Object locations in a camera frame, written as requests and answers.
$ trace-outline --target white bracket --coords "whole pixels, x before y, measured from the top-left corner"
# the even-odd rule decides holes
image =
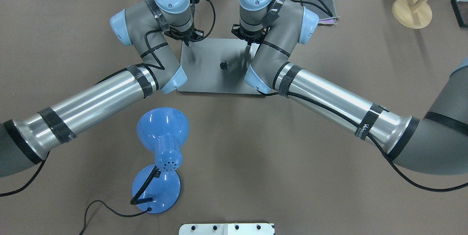
[[[184,224],[179,235],[275,235],[271,223]]]

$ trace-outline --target wooden stand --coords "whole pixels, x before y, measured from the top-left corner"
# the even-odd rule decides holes
[[[428,0],[395,0],[392,5],[393,16],[405,27],[422,29],[433,18],[433,12],[426,3]]]

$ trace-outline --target table surface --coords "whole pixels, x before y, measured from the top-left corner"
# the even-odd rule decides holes
[[[139,63],[109,18],[141,0],[0,0],[0,121],[26,118],[102,77]],[[211,37],[234,38],[238,0],[212,0]],[[452,70],[467,56],[467,29],[450,0],[429,0],[433,21],[400,25],[394,0],[335,0],[336,26],[320,26],[291,62],[400,115],[423,117]],[[197,7],[208,30],[211,10]],[[168,39],[176,55],[181,43]],[[177,108],[190,135],[179,169],[182,194],[169,211],[125,219],[93,206],[86,234],[177,234],[184,223],[270,222],[277,234],[463,234],[468,189],[419,190],[399,177],[372,145],[284,97],[157,93],[50,153],[25,191],[0,200],[0,234],[77,234],[86,206],[104,200],[120,213],[135,175],[154,162],[136,124],[147,111]],[[21,187],[36,168],[0,179]],[[466,175],[403,170],[416,182],[448,187]]]

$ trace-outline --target round wooden disc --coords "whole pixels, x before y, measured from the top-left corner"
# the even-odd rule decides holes
[[[393,16],[405,27],[411,29],[422,29],[426,27],[433,18],[433,12],[425,2],[417,12],[411,12],[411,7],[418,0],[395,0],[392,5]]]

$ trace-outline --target blue desk lamp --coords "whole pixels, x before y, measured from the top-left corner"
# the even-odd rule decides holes
[[[181,147],[189,136],[187,117],[174,108],[157,108],[143,115],[137,125],[141,143],[154,153],[155,163],[143,168],[132,185],[130,204],[148,213],[162,213],[179,198],[181,183],[176,170],[182,164]]]

